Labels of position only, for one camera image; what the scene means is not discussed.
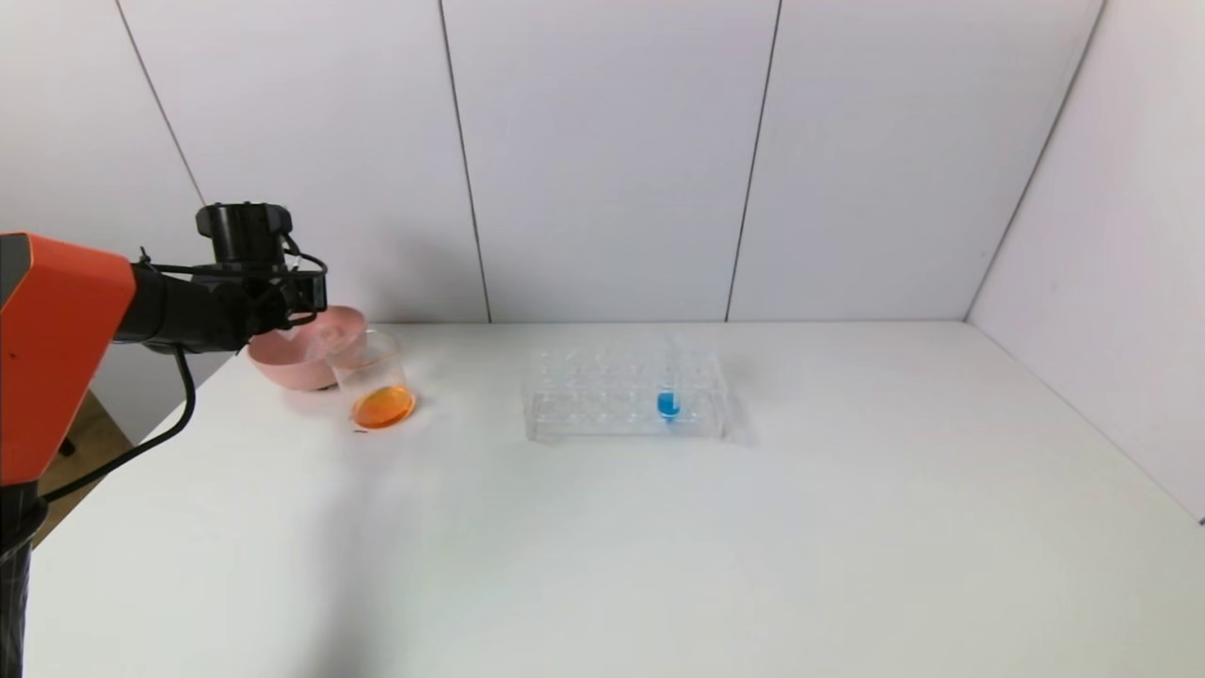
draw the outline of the glass beaker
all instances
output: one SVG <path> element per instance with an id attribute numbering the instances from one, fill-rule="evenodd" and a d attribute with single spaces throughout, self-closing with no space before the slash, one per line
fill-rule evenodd
<path id="1" fill-rule="evenodd" d="M 416 399 L 401 370 L 401 348 L 392 334 L 369 329 L 328 355 L 327 362 L 357 426 L 386 429 L 415 411 Z"/>

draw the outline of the pink bowl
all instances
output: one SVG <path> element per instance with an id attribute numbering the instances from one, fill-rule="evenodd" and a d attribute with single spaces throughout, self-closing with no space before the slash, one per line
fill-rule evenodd
<path id="1" fill-rule="evenodd" d="M 329 306 L 313 322 L 253 336 L 247 358 L 271 382 L 294 391 L 335 384 L 327 354 L 368 329 L 364 313 L 351 306 Z"/>

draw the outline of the black cable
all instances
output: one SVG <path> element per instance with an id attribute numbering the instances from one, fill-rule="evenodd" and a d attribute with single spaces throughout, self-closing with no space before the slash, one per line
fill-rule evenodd
<path id="1" fill-rule="evenodd" d="M 222 267 L 206 267 L 206 266 L 177 266 L 177 265 L 164 265 L 155 264 L 154 267 L 159 272 L 176 272 L 184 275 L 204 275 L 207 277 L 254 277 L 265 279 L 307 279 L 312 277 L 323 277 L 329 272 L 325 261 L 315 257 L 312 254 L 306 254 L 304 252 L 298 252 L 295 255 L 315 264 L 318 270 L 230 270 Z"/>
<path id="2" fill-rule="evenodd" d="M 188 370 L 188 361 L 184 360 L 184 349 L 181 347 L 172 347 L 171 350 L 172 355 L 176 356 L 176 367 L 180 370 L 180 378 L 184 383 L 184 413 L 180 415 L 180 420 L 176 421 L 176 424 L 172 425 L 171 429 L 164 431 L 163 434 L 155 436 L 154 438 L 151 438 L 149 441 L 143 442 L 140 446 L 135 446 L 134 448 L 130 449 L 130 452 L 101 466 L 100 468 L 84 474 L 82 478 L 72 481 L 71 483 L 67 483 L 61 488 L 57 488 L 42 495 L 43 501 L 53 502 L 55 500 L 61 500 L 63 497 L 70 495 L 71 493 L 75 493 L 76 490 L 86 485 L 90 485 L 96 481 L 100 481 L 108 473 L 125 465 L 125 462 L 133 460 L 134 458 L 141 455 L 142 453 L 149 450 L 151 448 L 154 448 L 159 443 L 167 441 L 169 438 L 174 437 L 175 435 L 184 430 L 184 426 L 188 425 L 188 421 L 193 419 L 193 411 L 196 409 L 196 384 L 193 383 L 193 373 Z"/>

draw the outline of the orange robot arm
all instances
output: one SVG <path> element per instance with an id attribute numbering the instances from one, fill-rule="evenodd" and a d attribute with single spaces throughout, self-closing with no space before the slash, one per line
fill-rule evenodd
<path id="1" fill-rule="evenodd" d="M 46 471 L 134 291 L 124 257 L 0 235 L 0 485 Z"/>

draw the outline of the panel seam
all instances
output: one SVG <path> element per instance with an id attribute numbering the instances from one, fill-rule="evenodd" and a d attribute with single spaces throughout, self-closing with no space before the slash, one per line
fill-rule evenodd
<path id="1" fill-rule="evenodd" d="M 765 119 L 765 101 L 770 95 L 770 72 L 774 70 L 774 49 L 778 42 L 778 22 L 782 19 L 782 0 L 774 14 L 774 33 L 770 36 L 770 57 L 765 64 L 765 87 L 762 89 L 762 110 L 757 116 L 757 131 L 753 134 L 753 157 L 750 158 L 750 178 L 745 184 L 745 205 L 741 207 L 741 226 L 736 232 L 736 254 L 733 258 L 733 276 L 728 282 L 728 303 L 724 306 L 724 322 L 733 313 L 733 291 L 736 289 L 736 267 L 741 260 L 741 241 L 745 240 L 745 219 L 750 213 L 750 194 L 753 191 L 753 171 L 757 167 L 757 149 L 762 142 L 762 123 Z"/>
<path id="2" fill-rule="evenodd" d="M 1017 220 L 1017 214 L 1021 213 L 1021 206 L 1024 205 L 1025 196 L 1029 195 L 1029 188 L 1034 183 L 1034 177 L 1038 176 L 1038 171 L 1042 166 L 1042 160 L 1046 158 L 1046 151 L 1050 148 L 1051 140 L 1054 138 L 1054 131 L 1058 129 L 1059 122 L 1063 119 L 1063 111 L 1066 110 L 1066 102 L 1071 100 L 1071 93 L 1075 90 L 1075 83 L 1080 79 L 1080 71 L 1083 67 L 1083 61 L 1088 59 L 1088 49 L 1092 48 L 1092 41 L 1097 36 L 1097 28 L 1100 25 L 1100 17 L 1105 14 L 1105 0 L 1100 0 L 1099 4 L 1097 4 L 1097 17 L 1088 28 L 1088 36 L 1083 41 L 1083 49 L 1080 52 L 1078 60 L 1075 61 L 1071 77 L 1066 83 L 1066 90 L 1063 93 L 1063 100 L 1059 101 L 1058 111 L 1054 113 L 1054 119 L 1051 122 L 1051 128 L 1046 131 L 1046 138 L 1042 141 L 1042 149 L 1038 152 L 1034 166 L 1029 171 L 1029 178 L 1025 179 L 1025 187 L 1021 189 L 1021 196 L 1017 199 L 1017 204 L 1012 207 L 1012 213 L 1009 216 L 1009 223 L 1004 226 L 1004 232 L 1000 234 L 1000 238 L 995 242 L 995 250 L 992 252 L 992 260 L 989 260 L 987 263 L 987 267 L 983 269 L 983 276 L 980 278 L 978 285 L 975 287 L 975 293 L 971 295 L 971 302 L 966 305 L 966 312 L 963 313 L 963 322 L 970 322 L 971 308 L 975 307 L 980 295 L 983 294 L 983 287 L 987 285 L 987 279 L 992 276 L 992 269 L 1000 258 L 1000 250 L 1004 249 L 1004 243 L 1009 237 L 1009 231 L 1012 230 L 1012 225 Z"/>
<path id="3" fill-rule="evenodd" d="M 469 151 L 464 142 L 464 123 L 460 120 L 460 98 L 455 90 L 455 69 L 452 67 L 452 40 L 448 37 L 448 22 L 440 0 L 440 29 L 443 31 L 443 55 L 448 63 L 448 84 L 452 86 L 452 110 L 455 112 L 455 130 L 460 138 L 460 163 L 464 165 L 464 184 L 469 191 L 469 217 L 472 219 L 472 240 L 477 244 L 477 267 L 481 270 L 481 293 L 486 297 L 486 322 L 494 322 L 489 307 L 489 285 L 486 282 L 486 257 L 481 253 L 481 231 L 477 228 L 477 204 L 472 197 L 472 178 L 469 176 Z"/>
<path id="4" fill-rule="evenodd" d="M 134 48 L 134 57 L 139 60 L 139 67 L 142 69 L 142 77 L 147 81 L 147 87 L 151 88 L 151 96 L 154 98 L 154 104 L 159 108 L 159 116 L 163 118 L 163 123 L 167 125 L 167 134 L 171 135 L 171 142 L 176 146 L 176 153 L 180 155 L 180 161 L 184 165 L 184 171 L 188 173 L 188 181 L 193 184 L 193 190 L 196 191 L 196 199 L 200 200 L 201 206 L 205 202 L 205 195 L 201 194 L 201 187 L 196 183 L 196 176 L 193 173 L 193 167 L 188 164 L 188 158 L 184 157 L 184 148 L 180 145 L 180 137 L 176 136 L 176 129 L 171 126 L 171 120 L 167 119 L 167 111 L 163 107 L 163 100 L 159 99 L 159 92 L 154 88 L 154 82 L 151 81 L 151 71 L 147 70 L 146 60 L 142 59 L 142 52 L 139 49 L 139 43 L 134 40 L 134 31 L 130 30 L 130 22 L 125 18 L 125 10 L 122 7 L 120 0 L 113 0 L 113 5 L 117 6 L 117 13 L 122 17 L 122 25 L 125 26 L 125 36 L 130 39 L 130 47 Z"/>

